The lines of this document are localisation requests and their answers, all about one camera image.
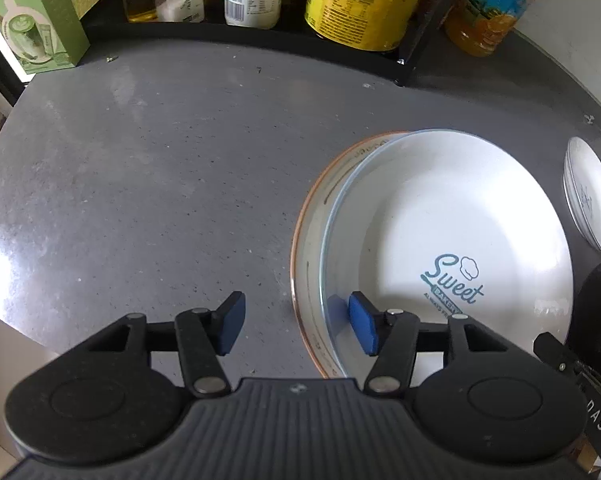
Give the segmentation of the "orange rimmed plate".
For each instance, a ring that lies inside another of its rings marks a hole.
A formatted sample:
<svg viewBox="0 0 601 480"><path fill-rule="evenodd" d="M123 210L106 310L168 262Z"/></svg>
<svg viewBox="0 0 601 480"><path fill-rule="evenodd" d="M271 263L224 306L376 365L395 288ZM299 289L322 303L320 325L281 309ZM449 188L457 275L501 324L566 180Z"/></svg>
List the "orange rimmed plate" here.
<svg viewBox="0 0 601 480"><path fill-rule="evenodd" d="M400 131L384 132L346 148L313 182L299 212L292 240L291 296L303 344L324 378L345 376L329 336L320 299L320 252L327 219L349 174L378 148L403 136Z"/></svg>

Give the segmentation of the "black metal kitchen rack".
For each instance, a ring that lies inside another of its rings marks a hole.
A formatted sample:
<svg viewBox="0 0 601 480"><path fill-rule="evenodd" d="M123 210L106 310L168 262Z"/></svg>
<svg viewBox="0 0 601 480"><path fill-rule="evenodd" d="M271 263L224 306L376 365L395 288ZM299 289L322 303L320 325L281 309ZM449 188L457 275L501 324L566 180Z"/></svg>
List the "black metal kitchen rack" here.
<svg viewBox="0 0 601 480"><path fill-rule="evenodd" d="M381 76L404 87L421 61L429 44L438 36L442 24L455 0L434 0L430 10L407 28L393 50L386 53L364 52L353 47L323 39L306 23L306 0L292 0L282 6L278 24L262 30L230 26L220 18L220 11L200 24L139 22L125 17L122 0L100 0L81 19L88 39L94 44L114 39L187 39L236 44L285 52L336 63Z"/></svg>

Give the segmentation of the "green matcha carton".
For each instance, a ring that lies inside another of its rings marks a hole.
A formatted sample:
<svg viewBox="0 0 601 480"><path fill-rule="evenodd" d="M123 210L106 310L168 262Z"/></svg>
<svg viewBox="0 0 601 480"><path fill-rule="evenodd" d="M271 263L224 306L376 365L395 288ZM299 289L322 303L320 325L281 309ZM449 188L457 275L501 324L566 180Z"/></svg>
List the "green matcha carton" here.
<svg viewBox="0 0 601 480"><path fill-rule="evenodd" d="M88 49L72 0L0 0L0 53L20 81L75 67Z"/></svg>

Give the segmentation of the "small white plate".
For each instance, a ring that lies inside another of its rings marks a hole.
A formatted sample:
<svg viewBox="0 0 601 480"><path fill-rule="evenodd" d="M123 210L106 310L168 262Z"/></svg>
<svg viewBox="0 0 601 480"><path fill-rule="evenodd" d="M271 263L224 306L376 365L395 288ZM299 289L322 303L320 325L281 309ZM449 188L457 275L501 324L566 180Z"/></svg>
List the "small white plate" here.
<svg viewBox="0 0 601 480"><path fill-rule="evenodd" d="M601 161L579 136L567 144L563 188L578 231L601 253Z"/></svg>

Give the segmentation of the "white Sweet Bakery plate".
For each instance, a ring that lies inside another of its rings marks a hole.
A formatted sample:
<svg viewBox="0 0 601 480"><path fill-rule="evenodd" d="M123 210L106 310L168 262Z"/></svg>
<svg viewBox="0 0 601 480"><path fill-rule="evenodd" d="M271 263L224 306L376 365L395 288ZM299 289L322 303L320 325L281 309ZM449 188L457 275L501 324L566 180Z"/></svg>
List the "white Sweet Bakery plate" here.
<svg viewBox="0 0 601 480"><path fill-rule="evenodd" d="M323 234L320 301L335 360L363 379L373 361L349 321L363 292L424 322L476 318L519 348L567 336L573 266L547 194L512 155L454 130L403 134L337 192Z"/></svg>

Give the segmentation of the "orange juice bottle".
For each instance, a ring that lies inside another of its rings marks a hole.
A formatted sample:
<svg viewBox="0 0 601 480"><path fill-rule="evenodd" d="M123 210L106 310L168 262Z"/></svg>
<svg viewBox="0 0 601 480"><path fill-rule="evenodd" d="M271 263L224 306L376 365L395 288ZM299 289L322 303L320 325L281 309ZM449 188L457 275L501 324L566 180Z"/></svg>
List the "orange juice bottle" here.
<svg viewBox="0 0 601 480"><path fill-rule="evenodd" d="M476 58L491 55L535 0L457 0L445 33L462 51Z"/></svg>

